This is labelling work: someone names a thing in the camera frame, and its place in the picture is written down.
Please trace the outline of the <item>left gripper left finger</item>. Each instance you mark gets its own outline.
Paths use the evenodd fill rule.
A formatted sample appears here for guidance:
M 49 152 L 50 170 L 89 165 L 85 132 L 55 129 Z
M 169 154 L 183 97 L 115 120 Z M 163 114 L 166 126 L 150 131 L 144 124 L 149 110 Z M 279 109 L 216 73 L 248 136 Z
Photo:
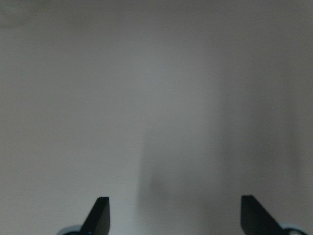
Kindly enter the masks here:
M 82 225 L 61 229 L 58 235 L 108 235 L 110 232 L 110 200 L 108 197 L 96 199 Z

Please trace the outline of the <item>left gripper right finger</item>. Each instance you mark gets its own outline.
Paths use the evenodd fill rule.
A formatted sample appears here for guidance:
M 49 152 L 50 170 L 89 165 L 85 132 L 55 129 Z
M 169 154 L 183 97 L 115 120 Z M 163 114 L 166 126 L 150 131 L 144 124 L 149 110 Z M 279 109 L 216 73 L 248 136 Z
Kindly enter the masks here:
M 253 195 L 241 196 L 241 228 L 245 235 L 307 235 L 294 226 L 282 226 Z

